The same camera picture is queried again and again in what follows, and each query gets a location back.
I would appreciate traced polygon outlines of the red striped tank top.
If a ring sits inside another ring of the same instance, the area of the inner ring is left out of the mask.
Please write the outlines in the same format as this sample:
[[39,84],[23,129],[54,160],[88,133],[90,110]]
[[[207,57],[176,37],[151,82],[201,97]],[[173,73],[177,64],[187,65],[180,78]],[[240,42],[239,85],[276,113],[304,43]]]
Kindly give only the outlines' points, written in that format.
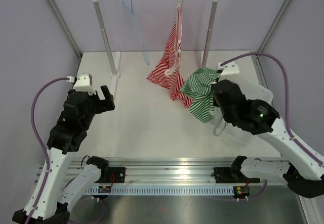
[[185,108],[189,108],[192,99],[183,94],[180,89],[184,79],[180,74],[182,39],[182,6],[177,5],[176,20],[167,40],[165,51],[156,67],[148,74],[147,79],[169,90],[170,98],[181,100]]

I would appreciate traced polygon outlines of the blue wire hanger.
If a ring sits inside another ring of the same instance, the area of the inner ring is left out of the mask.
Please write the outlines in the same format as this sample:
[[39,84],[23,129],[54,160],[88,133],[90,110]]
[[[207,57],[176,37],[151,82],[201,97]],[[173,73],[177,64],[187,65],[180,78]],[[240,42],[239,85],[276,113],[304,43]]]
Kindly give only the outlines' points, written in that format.
[[142,33],[141,27],[140,27],[137,17],[136,17],[136,13],[135,13],[134,6],[133,6],[133,0],[129,0],[129,2],[123,1],[123,8],[124,8],[125,14],[127,16],[127,19],[130,23],[130,27],[134,34],[137,46],[140,49],[140,53],[141,53],[145,63],[147,64],[147,66],[149,66],[150,59],[148,57],[148,54],[147,54],[147,51],[145,48],[145,40],[143,37],[143,33]]

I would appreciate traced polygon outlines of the green striped tank top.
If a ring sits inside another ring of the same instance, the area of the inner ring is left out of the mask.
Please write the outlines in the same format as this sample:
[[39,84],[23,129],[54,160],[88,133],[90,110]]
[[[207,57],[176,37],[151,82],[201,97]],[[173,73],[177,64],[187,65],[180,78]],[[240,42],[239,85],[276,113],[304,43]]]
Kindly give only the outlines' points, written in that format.
[[194,71],[180,89],[192,99],[189,112],[202,123],[213,125],[213,134],[220,136],[227,126],[220,108],[214,105],[211,86],[220,79],[222,70],[202,67]]

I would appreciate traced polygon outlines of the red wire hanger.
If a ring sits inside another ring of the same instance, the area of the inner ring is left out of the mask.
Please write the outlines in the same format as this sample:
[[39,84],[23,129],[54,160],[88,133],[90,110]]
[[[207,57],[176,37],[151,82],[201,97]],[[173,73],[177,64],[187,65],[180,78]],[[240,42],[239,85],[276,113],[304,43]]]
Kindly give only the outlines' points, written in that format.
[[181,2],[177,5],[178,16],[181,16],[182,15],[183,1],[184,0],[181,0]]

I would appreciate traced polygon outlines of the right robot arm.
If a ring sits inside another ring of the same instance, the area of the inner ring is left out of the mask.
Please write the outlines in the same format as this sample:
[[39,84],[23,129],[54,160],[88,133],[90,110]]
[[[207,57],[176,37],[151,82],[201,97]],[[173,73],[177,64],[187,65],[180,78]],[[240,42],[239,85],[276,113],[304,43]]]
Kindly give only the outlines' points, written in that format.
[[229,167],[214,168],[217,183],[274,181],[305,198],[323,195],[323,156],[295,135],[271,105],[247,99],[239,85],[227,79],[212,83],[211,90],[227,123],[266,141],[284,157],[275,161],[237,156]]

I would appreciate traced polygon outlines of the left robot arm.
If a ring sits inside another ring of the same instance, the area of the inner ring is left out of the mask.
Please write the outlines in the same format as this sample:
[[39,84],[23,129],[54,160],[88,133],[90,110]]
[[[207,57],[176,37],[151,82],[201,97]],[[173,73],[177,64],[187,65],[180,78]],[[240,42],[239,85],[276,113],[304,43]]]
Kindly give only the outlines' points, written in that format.
[[85,191],[95,182],[109,178],[108,160],[92,156],[83,171],[67,186],[63,186],[66,172],[75,158],[95,115],[115,109],[113,95],[101,86],[104,99],[97,93],[68,92],[63,111],[51,129],[47,142],[44,169],[29,203],[15,211],[16,223],[68,223],[70,213]]

